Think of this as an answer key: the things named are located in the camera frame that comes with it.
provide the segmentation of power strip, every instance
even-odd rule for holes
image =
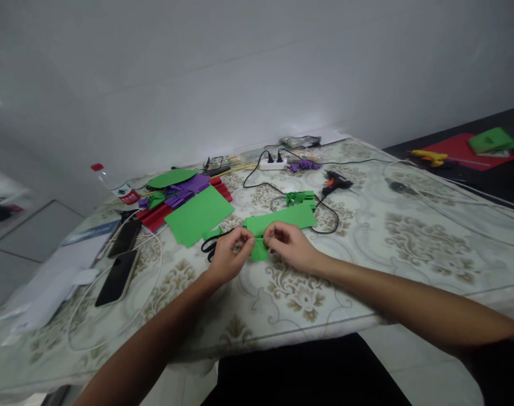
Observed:
[[[269,163],[268,159],[263,159],[258,164],[260,170],[281,170],[287,167],[287,159],[283,158],[283,162],[277,162],[274,160],[273,163]]]

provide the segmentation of yellow glue gun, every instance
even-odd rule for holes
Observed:
[[[420,149],[415,149],[411,151],[411,155],[422,158],[426,161],[431,161],[431,167],[438,167],[443,165],[443,160],[447,159],[449,156],[447,154],[440,154],[437,152],[431,151],[422,151]]]

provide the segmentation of red bottle cap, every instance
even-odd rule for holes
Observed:
[[[97,171],[99,171],[99,170],[101,170],[101,169],[103,169],[103,168],[104,168],[104,166],[103,166],[103,165],[101,165],[101,164],[93,164],[93,165],[91,166],[91,169],[93,169],[95,172],[97,172]]]

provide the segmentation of forearm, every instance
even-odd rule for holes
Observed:
[[[219,286],[204,272],[112,355],[75,405],[138,405]]]
[[[318,273],[444,349],[514,338],[514,321],[470,299],[328,257]]]

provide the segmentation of red cutting mat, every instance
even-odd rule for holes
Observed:
[[[473,153],[467,140],[475,134],[458,134],[440,143],[422,148],[423,151],[445,153],[449,161],[457,161],[459,165],[467,166],[476,170],[485,171],[492,169],[505,162],[512,161],[514,156],[509,158],[483,157]]]

